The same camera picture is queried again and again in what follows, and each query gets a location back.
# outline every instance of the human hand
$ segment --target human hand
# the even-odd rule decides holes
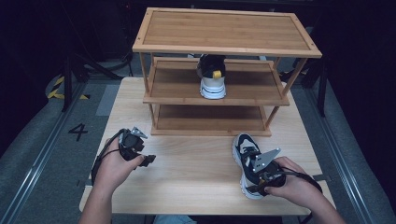
[[[119,149],[119,138],[115,138],[108,146],[105,154],[111,150]],[[95,179],[95,187],[112,194],[121,185],[128,175],[145,159],[143,155],[126,161],[118,151],[111,152],[105,156],[99,167]]]
[[[287,157],[276,158],[275,161],[280,167],[290,168],[295,172],[305,174],[304,169],[300,165],[296,164]],[[324,196],[317,188],[302,178],[294,175],[286,176],[286,183],[284,186],[280,188],[266,187],[265,192],[277,197],[285,198],[292,203],[309,208],[311,210],[317,201],[324,199]]]

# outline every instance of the floor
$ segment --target floor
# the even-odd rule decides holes
[[[280,71],[289,71],[292,62],[282,60]],[[113,72],[127,77],[132,71],[141,77],[140,69],[135,55],[131,68]],[[56,79],[49,83],[47,92]],[[367,165],[330,83],[323,118],[316,108],[318,85],[304,89],[299,80],[291,92],[339,213],[347,223],[396,223],[389,200]],[[0,159],[1,223],[78,221],[79,200],[119,85],[119,80],[101,74],[92,74],[87,83],[74,81],[76,100],[66,112],[61,112],[62,99],[51,98],[26,125]],[[89,99],[79,99],[81,95]],[[113,223],[140,224],[146,218],[114,215]],[[283,222],[299,223],[298,217],[283,217]]]

